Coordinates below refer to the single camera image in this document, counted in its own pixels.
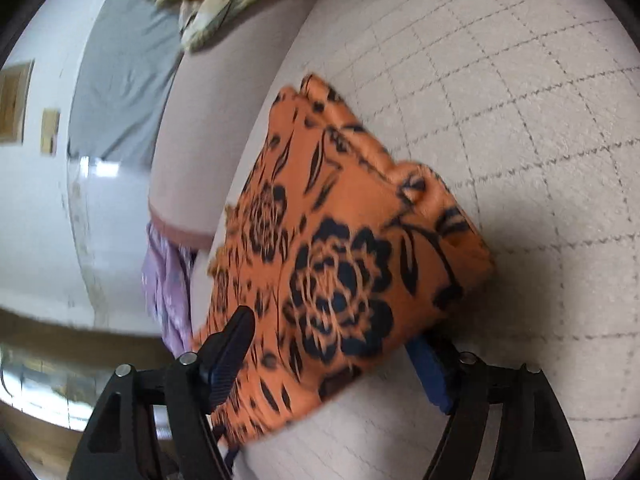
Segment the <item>purple floral cloth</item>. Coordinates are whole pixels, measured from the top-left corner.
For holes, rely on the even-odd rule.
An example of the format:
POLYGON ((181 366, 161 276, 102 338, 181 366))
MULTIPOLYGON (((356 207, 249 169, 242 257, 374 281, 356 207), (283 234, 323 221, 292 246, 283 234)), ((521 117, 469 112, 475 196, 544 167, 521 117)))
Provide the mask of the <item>purple floral cloth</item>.
POLYGON ((173 356, 191 350, 190 281, 196 252, 171 243, 149 222, 148 249, 141 286, 146 310, 160 328, 160 338, 173 356))

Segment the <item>dark wooden glass door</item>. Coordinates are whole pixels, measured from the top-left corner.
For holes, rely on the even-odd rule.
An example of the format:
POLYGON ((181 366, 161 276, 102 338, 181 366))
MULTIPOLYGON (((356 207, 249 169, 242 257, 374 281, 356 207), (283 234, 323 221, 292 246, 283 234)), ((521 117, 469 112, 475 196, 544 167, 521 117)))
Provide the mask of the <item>dark wooden glass door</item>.
POLYGON ((1 429, 38 479, 64 479, 93 405, 120 364, 172 360, 160 338, 1 312, 1 429))

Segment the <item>orange black floral garment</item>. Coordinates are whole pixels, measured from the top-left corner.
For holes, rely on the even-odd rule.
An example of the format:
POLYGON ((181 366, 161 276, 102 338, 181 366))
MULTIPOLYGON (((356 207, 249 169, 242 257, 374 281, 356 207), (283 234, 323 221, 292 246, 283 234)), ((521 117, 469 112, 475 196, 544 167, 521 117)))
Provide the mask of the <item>orange black floral garment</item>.
POLYGON ((196 346, 256 332, 212 424, 240 446, 299 420, 443 318, 494 260, 436 172, 398 162, 317 75, 279 91, 210 260, 196 346))

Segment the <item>grey pillow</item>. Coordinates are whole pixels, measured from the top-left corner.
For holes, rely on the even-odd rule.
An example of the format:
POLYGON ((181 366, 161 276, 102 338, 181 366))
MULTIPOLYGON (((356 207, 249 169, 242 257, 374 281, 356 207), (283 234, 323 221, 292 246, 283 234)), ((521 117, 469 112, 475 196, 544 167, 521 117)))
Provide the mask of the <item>grey pillow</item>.
POLYGON ((80 64, 67 155, 150 168, 181 58, 176 12, 105 0, 80 64))

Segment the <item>pink bolster with brown end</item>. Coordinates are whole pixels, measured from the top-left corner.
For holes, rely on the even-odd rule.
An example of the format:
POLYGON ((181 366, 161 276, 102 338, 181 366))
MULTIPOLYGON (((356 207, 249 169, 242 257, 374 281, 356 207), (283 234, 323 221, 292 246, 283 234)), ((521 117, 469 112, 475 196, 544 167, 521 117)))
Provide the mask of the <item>pink bolster with brown end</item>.
POLYGON ((317 0, 262 0, 179 64, 151 168, 151 223, 172 244, 209 250, 262 103, 317 0))

